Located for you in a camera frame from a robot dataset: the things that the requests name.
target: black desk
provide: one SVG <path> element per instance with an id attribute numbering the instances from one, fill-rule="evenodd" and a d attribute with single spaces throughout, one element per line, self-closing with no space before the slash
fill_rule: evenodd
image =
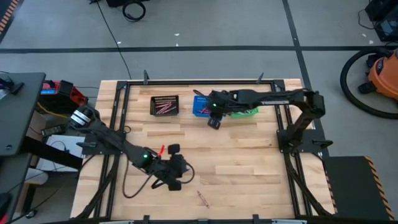
<path id="1" fill-rule="evenodd" d="M 26 136 L 45 78 L 44 73 L 0 74 L 25 85 L 17 95 L 0 100 L 0 192 L 12 195 L 8 220 L 15 212 L 32 155 L 79 169 L 82 159 Z"/>

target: green object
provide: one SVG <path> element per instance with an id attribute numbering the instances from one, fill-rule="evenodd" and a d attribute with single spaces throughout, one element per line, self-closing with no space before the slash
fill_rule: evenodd
<path id="1" fill-rule="evenodd" d="M 254 108 L 253 110 L 247 110 L 245 112 L 232 113 L 231 117 L 232 118 L 244 118 L 244 117 L 248 117 L 248 116 L 253 116 L 258 112 L 259 112 L 259 109 Z"/>

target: butcher block tabletop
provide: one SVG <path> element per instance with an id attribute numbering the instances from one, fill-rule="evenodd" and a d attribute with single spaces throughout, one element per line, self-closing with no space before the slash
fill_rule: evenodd
<path id="1" fill-rule="evenodd" d="M 299 79 L 285 79 L 286 90 L 301 88 Z M 102 81 L 96 109 L 109 125 L 117 81 Z M 114 194 L 112 220 L 196 220 L 293 218 L 289 184 L 283 155 L 279 152 L 277 120 L 273 106 L 259 107 L 258 114 L 245 118 L 223 118 L 219 130 L 207 125 L 207 118 L 192 114 L 192 90 L 207 95 L 211 90 L 250 88 L 270 91 L 269 85 L 146 85 L 132 86 L 126 113 L 126 126 L 131 128 L 126 139 L 138 146 L 160 151 L 162 145 L 180 144 L 180 153 L 195 168 L 195 178 L 182 185 L 181 191 L 168 191 L 167 186 L 151 189 L 151 178 L 142 192 L 132 198 L 122 193 L 126 157 L 121 156 Z M 124 90 L 119 100 L 116 129 L 121 116 Z M 177 116 L 155 117 L 149 114 L 152 96 L 178 95 Z M 290 107 L 293 120 L 301 111 Z M 282 114 L 286 127 L 285 114 Z M 313 154 L 302 153 L 301 159 L 307 186 L 324 206 L 334 213 L 322 162 Z M 71 217 L 78 215 L 98 189 L 103 156 L 95 156 L 80 174 Z M 188 180 L 192 172 L 184 174 Z M 147 176 L 129 163 L 126 192 L 135 193 Z M 300 212 L 305 213 L 302 194 L 296 186 Z M 209 208 L 198 196 L 200 192 Z M 104 215 L 108 192 L 103 197 Z"/>

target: orange and black striped tape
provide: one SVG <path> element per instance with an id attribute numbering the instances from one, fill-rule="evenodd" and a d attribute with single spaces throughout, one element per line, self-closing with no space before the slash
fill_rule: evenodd
<path id="1" fill-rule="evenodd" d="M 331 191 L 331 185 L 329 183 L 328 172 L 326 170 L 325 170 L 325 176 L 326 176 L 326 181 L 328 182 L 328 188 L 329 188 L 331 203 L 333 204 L 333 208 L 335 209 L 335 214 L 337 214 L 336 201 L 335 201 L 335 198 L 333 196 L 333 192 Z"/>
<path id="2" fill-rule="evenodd" d="M 15 8 L 18 5 L 19 0 L 12 0 L 5 15 L 0 20 L 0 35 L 2 34 L 3 30 L 6 28 L 8 21 L 11 18 L 12 13 L 14 12 Z"/>
<path id="3" fill-rule="evenodd" d="M 383 187 L 381 187 L 381 183 L 380 183 L 380 179 L 379 179 L 379 174 L 377 174 L 377 171 L 376 171 L 376 168 L 374 167 L 374 164 L 373 164 L 373 162 L 372 162 L 372 159 L 371 159 L 369 156 L 365 156 L 365 159 L 367 159 L 368 162 L 369 162 L 369 166 L 371 167 L 371 170 L 372 170 L 372 173 L 373 173 L 374 181 L 376 181 L 376 185 L 377 185 L 377 187 L 378 187 L 378 189 L 379 189 L 380 196 L 381 196 L 381 198 L 383 199 L 384 205 L 386 206 L 386 211 L 387 211 L 387 214 L 388 214 L 388 216 L 389 216 L 389 219 L 390 219 L 390 220 L 394 220 L 394 215 L 392 214 L 390 205 L 388 204 L 387 197 L 386 197 L 386 195 L 384 194 Z"/>

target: gray floor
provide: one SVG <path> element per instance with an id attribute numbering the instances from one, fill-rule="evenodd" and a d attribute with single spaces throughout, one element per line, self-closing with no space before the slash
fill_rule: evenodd
<path id="1" fill-rule="evenodd" d="M 382 45 L 373 30 L 357 24 L 357 13 L 367 2 L 289 0 L 301 46 Z M 282 0 L 151 0 L 145 2 L 144 20 L 134 24 L 125 21 L 121 12 L 109 8 L 105 1 L 100 4 L 121 47 L 293 46 Z M 370 25 L 367 16 L 362 15 L 362 23 Z M 0 49 L 89 47 L 114 47 L 114 42 L 96 4 L 89 5 L 85 0 L 24 0 L 0 44 Z M 395 137 L 398 121 L 370 116 L 345 100 L 339 76 L 354 53 L 319 51 L 303 52 L 303 56 L 312 87 L 325 96 L 323 128 L 327 138 L 335 142 L 330 154 L 372 157 L 390 206 L 398 213 L 398 164 L 394 161 L 398 158 Z M 152 79 L 256 78 L 262 72 L 264 78 L 302 78 L 294 51 L 125 52 L 123 55 L 135 79 L 142 78 L 143 69 Z M 48 79 L 65 79 L 78 86 L 98 86 L 101 80 L 128 78 L 118 53 L 0 54 L 0 70 L 45 72 Z M 361 62 L 352 68 L 357 77 L 363 77 L 364 71 Z M 83 92 L 96 95 L 91 89 Z M 38 190 L 34 204 L 55 189 L 57 181 L 53 183 Z M 74 190 L 73 184 L 66 186 L 57 198 L 40 208 L 35 218 L 22 219 L 19 223 L 67 219 Z"/>

